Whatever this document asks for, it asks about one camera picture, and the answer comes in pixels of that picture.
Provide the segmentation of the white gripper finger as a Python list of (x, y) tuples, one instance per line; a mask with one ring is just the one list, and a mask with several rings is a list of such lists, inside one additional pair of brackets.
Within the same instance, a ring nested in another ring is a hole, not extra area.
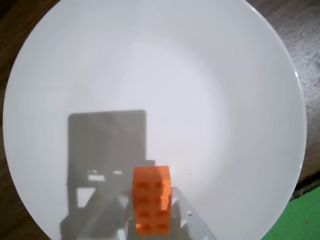
[(171, 240), (216, 240), (210, 228), (177, 187), (171, 188)]
[(136, 219), (132, 190), (122, 192), (118, 201), (120, 204), (120, 226), (117, 230), (117, 237), (119, 240), (134, 240), (136, 238), (134, 230)]

